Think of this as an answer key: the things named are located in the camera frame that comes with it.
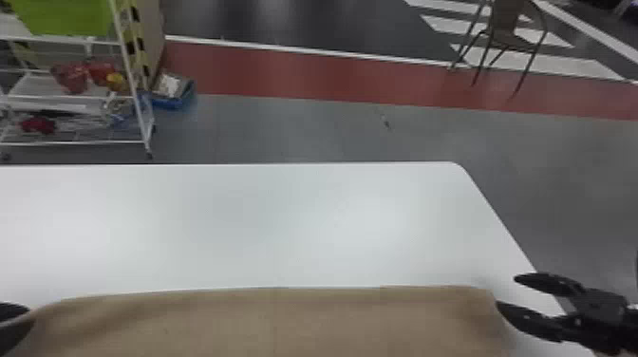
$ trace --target chair leg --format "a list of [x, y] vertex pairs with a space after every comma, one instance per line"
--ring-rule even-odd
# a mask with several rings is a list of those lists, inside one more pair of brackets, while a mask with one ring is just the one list
[[480, 71], [483, 69], [483, 64], [485, 64], [487, 51], [489, 51], [490, 47], [492, 46], [493, 37], [494, 37], [494, 34], [490, 32], [490, 38], [487, 40], [487, 46], [485, 47], [485, 50], [483, 51], [483, 56], [480, 58], [480, 63], [478, 64], [477, 73], [475, 73], [474, 79], [472, 80], [472, 85], [475, 85], [477, 83], [477, 80], [479, 79]]
[[467, 52], [470, 51], [470, 49], [472, 49], [472, 47], [474, 46], [474, 44], [477, 42], [477, 40], [479, 39], [480, 35], [485, 34], [485, 31], [481, 31], [479, 33], [477, 33], [476, 36], [474, 36], [474, 38], [472, 39], [472, 41], [470, 42], [469, 45], [467, 45], [465, 47], [465, 50], [463, 51], [463, 53], [459, 56], [459, 58], [457, 58], [457, 60], [450, 66], [450, 69], [453, 69], [454, 66], [457, 65], [458, 62], [462, 61], [465, 59], [465, 56], [467, 56]]
[[472, 31], [474, 30], [474, 26], [477, 24], [477, 22], [479, 21], [480, 18], [480, 14], [483, 11], [483, 8], [485, 8], [485, 3], [487, 2], [487, 0], [482, 0], [480, 2], [480, 4], [478, 5], [478, 9], [477, 12], [474, 14], [474, 18], [472, 19], [472, 23], [470, 24], [470, 28], [467, 29], [467, 32], [465, 32], [465, 36], [463, 37], [463, 42], [461, 43], [459, 50], [458, 50], [458, 54], [459, 56], [457, 57], [456, 61], [454, 61], [452, 63], [452, 65], [450, 65], [449, 69], [454, 69], [455, 66], [457, 66], [457, 64], [463, 59], [463, 57], [465, 57], [463, 53], [463, 51], [465, 52], [465, 54], [467, 54], [467, 48], [472, 47], [472, 45], [476, 42], [476, 37], [474, 38], [474, 40], [472, 40], [472, 42], [470, 43], [470, 45], [467, 45], [467, 41], [470, 39], [470, 36], [472, 36]]
[[538, 48], [532, 53], [532, 56], [530, 56], [530, 61], [528, 61], [527, 65], [525, 66], [525, 70], [523, 71], [523, 74], [520, 75], [520, 79], [518, 80], [518, 84], [516, 85], [516, 89], [514, 90], [515, 93], [517, 93], [518, 90], [523, 85], [523, 81], [525, 81], [525, 77], [527, 77], [527, 73], [529, 73], [530, 68], [532, 67], [532, 62], [534, 61], [534, 58], [536, 57], [537, 53], [538, 53]]
[[508, 47], [504, 47], [504, 48], [503, 48], [503, 49], [502, 49], [502, 50], [498, 53], [497, 57], [495, 57], [495, 58], [494, 58], [494, 60], [492, 60], [492, 62], [490, 62], [490, 64], [488, 65], [488, 67], [490, 67], [490, 68], [491, 68], [491, 67], [494, 65], [494, 63], [495, 63], [496, 61], [498, 61], [498, 59], [500, 58], [500, 56], [502, 56], [502, 55], [503, 55], [503, 53], [505, 53], [505, 51], [506, 51], [507, 49], [508, 49]]

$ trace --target red floor stripe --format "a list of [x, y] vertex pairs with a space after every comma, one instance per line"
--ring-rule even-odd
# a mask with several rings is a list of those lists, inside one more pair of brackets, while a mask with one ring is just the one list
[[470, 86], [474, 71], [263, 49], [168, 43], [165, 66], [192, 77], [201, 94], [303, 98], [488, 109], [634, 120], [638, 86], [491, 70]]

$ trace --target metal shelf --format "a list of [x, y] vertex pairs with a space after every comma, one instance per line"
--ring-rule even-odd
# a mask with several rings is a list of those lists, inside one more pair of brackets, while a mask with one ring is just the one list
[[93, 85], [90, 81], [85, 93], [69, 95], [52, 76], [27, 73], [6, 96], [0, 96], [0, 104], [13, 110], [50, 109], [100, 115], [108, 99], [108, 88]]
[[55, 36], [55, 35], [34, 35], [16, 15], [0, 13], [0, 40], [5, 41], [26, 41], [26, 42], [48, 42], [54, 44], [68, 45], [110, 45], [119, 46], [118, 41], [108, 41], [96, 37], [82, 36]]
[[[128, 48], [128, 38], [141, 38], [141, 30], [132, 26], [133, 13], [130, 0], [121, 0], [118, 7], [116, 0], [108, 0], [113, 17], [113, 35], [110, 40], [98, 37], [33, 35], [15, 15], [0, 13], [0, 41], [45, 42], [61, 45], [79, 45], [84, 47], [86, 57], [92, 56], [92, 45], [108, 45], [108, 49], [117, 47], [119, 54], [112, 51], [109, 56], [117, 56], [123, 62], [123, 76], [130, 89], [129, 95], [120, 95], [106, 87], [96, 86], [88, 80], [88, 88], [79, 95], [70, 95], [55, 78], [46, 72], [46, 68], [37, 64], [28, 64], [19, 60], [25, 74], [16, 82], [9, 93], [0, 90], [0, 108], [8, 109], [9, 117], [0, 121], [0, 149], [3, 146], [47, 146], [47, 145], [102, 145], [117, 143], [141, 143], [146, 150], [147, 158], [152, 159], [150, 147], [155, 125], [153, 107], [146, 95], [139, 94], [138, 87], [148, 90], [146, 77], [141, 73], [143, 63], [140, 44], [133, 41], [134, 51]], [[3, 71], [16, 71], [13, 68]], [[116, 127], [110, 123], [90, 127], [90, 120], [100, 118], [112, 119], [118, 114], [118, 106], [111, 101], [125, 100], [132, 104], [132, 116], [120, 122]], [[41, 133], [25, 133], [19, 121], [24, 113], [39, 110], [56, 110], [77, 113], [73, 120], [87, 123], [86, 127], [73, 126], [64, 119], [56, 120], [57, 131], [50, 135]]]

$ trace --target black robotic claw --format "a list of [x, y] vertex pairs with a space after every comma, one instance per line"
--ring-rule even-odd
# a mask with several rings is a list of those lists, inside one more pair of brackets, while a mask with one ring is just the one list
[[[0, 323], [9, 321], [28, 312], [28, 309], [15, 304], [0, 303]], [[33, 327], [32, 321], [0, 328], [0, 357], [22, 341]]]
[[[636, 271], [638, 278], [638, 259]], [[575, 307], [574, 313], [551, 317], [498, 301], [498, 311], [516, 329], [546, 341], [575, 342], [612, 356], [622, 350], [638, 354], [638, 310], [630, 307], [624, 296], [585, 288], [575, 280], [545, 272], [517, 275], [514, 280], [565, 297]]]

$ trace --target white table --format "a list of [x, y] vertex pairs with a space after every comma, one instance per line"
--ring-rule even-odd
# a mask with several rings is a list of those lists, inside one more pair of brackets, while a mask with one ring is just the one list
[[[453, 163], [0, 169], [0, 299], [467, 284], [562, 313]], [[512, 329], [513, 356], [588, 356]]]

